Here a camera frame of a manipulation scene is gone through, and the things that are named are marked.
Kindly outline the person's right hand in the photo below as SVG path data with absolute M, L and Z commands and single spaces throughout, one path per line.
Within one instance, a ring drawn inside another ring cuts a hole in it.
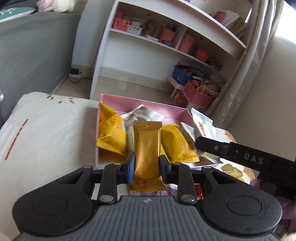
M 268 193 L 274 198 L 277 205 L 281 209 L 281 219 L 295 221 L 295 198 L 290 199 L 287 197 L 276 196 L 276 186 L 270 183 L 265 183 L 260 179 L 254 179 L 250 182 L 250 185 Z

